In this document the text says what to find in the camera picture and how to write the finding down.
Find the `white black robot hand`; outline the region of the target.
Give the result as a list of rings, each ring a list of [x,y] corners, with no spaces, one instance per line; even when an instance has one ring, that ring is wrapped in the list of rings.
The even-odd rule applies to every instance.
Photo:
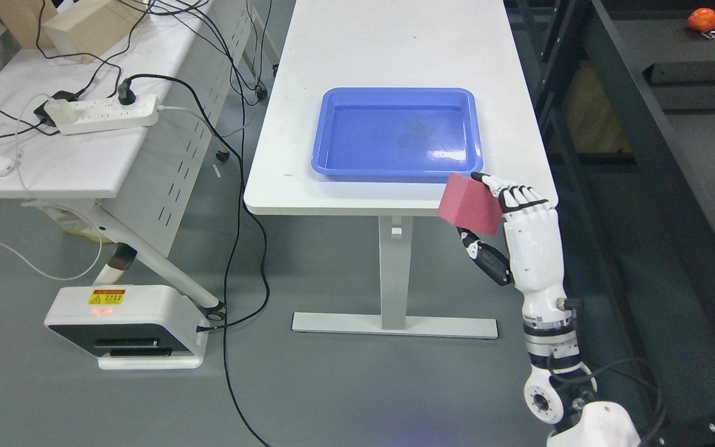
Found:
[[[560,307],[567,299],[564,289],[564,252],[556,208],[531,186],[485,173],[473,172],[500,201],[509,258],[502,260],[497,249],[474,232],[459,227],[469,258],[499,285],[513,283],[524,295],[525,325],[553,329],[570,325],[572,312]]]

